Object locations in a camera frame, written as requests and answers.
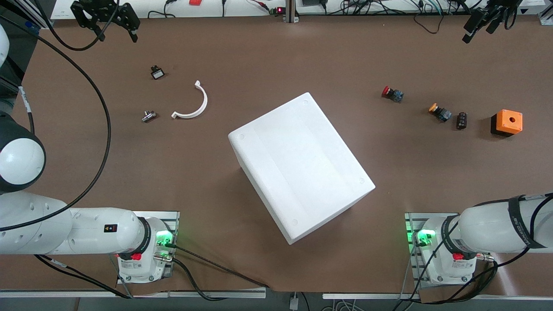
orange box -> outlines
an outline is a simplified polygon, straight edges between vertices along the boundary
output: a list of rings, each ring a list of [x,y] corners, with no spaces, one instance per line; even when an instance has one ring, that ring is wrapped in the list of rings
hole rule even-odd
[[[495,128],[499,132],[517,134],[522,131],[522,113],[502,109],[497,114]]]

brown table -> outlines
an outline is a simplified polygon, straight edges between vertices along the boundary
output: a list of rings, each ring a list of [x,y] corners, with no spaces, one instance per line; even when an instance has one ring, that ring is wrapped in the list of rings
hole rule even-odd
[[[466,19],[445,18],[438,35],[411,17],[302,17],[298,24],[273,17],[142,20],[136,44],[113,26],[88,51],[64,49],[102,91],[113,126],[104,174],[79,206],[179,210],[179,245],[276,291],[397,293],[408,257],[406,211],[461,212],[485,200],[545,193],[553,184],[553,29],[520,17],[512,30],[482,31],[467,45],[461,41]],[[420,20],[435,27],[438,18]],[[74,46],[92,38],[74,22],[58,24]],[[152,65],[167,76],[154,81]],[[209,96],[207,109],[192,120],[173,120],[174,110],[194,111],[201,103],[196,80]],[[48,153],[46,171],[29,191],[70,201],[103,154],[99,100],[40,43],[23,84]],[[385,85],[404,91],[404,101],[380,98]],[[227,135],[304,92],[377,187],[290,246]],[[434,102],[454,115],[467,112],[468,128],[439,123],[427,112]],[[17,120],[27,124],[22,105],[17,108]],[[524,113],[522,133],[489,134],[489,117],[502,108]],[[143,124],[144,110],[160,117]],[[114,284],[106,255],[61,260]],[[528,255],[501,268],[498,279],[509,282],[494,281],[488,293],[551,295],[550,260]],[[185,262],[203,289],[255,287]],[[91,288],[30,256],[4,256],[0,265],[3,289]],[[170,279],[132,287],[135,294],[177,289],[191,289],[178,268]]]

white plastic handle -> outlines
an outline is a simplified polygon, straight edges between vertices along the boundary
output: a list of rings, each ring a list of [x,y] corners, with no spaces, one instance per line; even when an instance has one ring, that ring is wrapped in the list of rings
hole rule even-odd
[[[207,94],[206,94],[206,91],[204,91],[204,88],[200,86],[199,81],[196,81],[196,83],[194,83],[194,85],[196,86],[196,88],[198,90],[200,90],[200,91],[202,91],[202,93],[204,93],[204,102],[202,103],[200,108],[198,108],[198,110],[194,111],[193,113],[188,113],[187,115],[183,115],[182,113],[178,113],[176,111],[173,112],[173,114],[171,115],[171,117],[173,119],[175,119],[177,117],[183,118],[183,119],[192,119],[194,117],[199,116],[205,110],[205,108],[207,107]]]

gray floor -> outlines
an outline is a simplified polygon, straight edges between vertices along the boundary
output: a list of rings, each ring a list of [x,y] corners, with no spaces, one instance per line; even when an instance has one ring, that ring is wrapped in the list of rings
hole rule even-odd
[[[291,293],[268,292],[266,299],[227,299],[221,302],[208,302],[201,298],[146,298],[125,300],[122,298],[3,298],[2,311],[286,311],[289,310]],[[320,311],[332,306],[332,300],[323,300],[321,293],[307,293],[311,311]],[[357,300],[356,306],[364,311],[391,311],[394,300]],[[307,311],[305,301],[300,297],[299,311]],[[414,305],[410,311],[421,310],[477,310],[477,311],[546,311],[553,310],[551,301],[529,300],[471,300],[449,305]]]

red button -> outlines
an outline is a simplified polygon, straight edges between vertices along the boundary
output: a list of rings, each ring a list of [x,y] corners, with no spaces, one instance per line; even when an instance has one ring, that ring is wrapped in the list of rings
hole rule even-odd
[[[453,253],[453,260],[463,260],[463,259],[465,259],[463,254]]]

